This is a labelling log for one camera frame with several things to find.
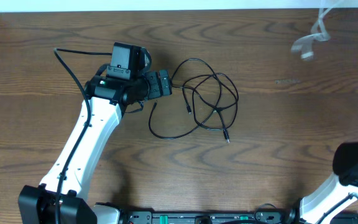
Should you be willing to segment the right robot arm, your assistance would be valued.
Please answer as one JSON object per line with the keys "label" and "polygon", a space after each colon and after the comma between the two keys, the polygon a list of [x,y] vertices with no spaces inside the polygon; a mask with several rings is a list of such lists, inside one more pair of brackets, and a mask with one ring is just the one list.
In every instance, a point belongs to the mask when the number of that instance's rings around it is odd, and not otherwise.
{"label": "right robot arm", "polygon": [[297,220],[303,223],[330,223],[358,200],[358,141],[339,145],[333,172],[311,194],[300,200]]}

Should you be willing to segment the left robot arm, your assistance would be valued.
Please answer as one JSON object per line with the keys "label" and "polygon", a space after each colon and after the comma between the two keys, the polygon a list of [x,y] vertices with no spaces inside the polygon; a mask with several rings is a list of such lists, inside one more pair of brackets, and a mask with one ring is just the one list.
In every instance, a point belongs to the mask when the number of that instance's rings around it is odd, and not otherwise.
{"label": "left robot arm", "polygon": [[60,156],[38,186],[21,190],[23,223],[119,223],[118,209],[86,203],[94,170],[126,108],[169,96],[172,86],[166,70],[150,71],[152,58],[144,47],[116,42],[110,56],[110,63],[78,85],[81,112]]}

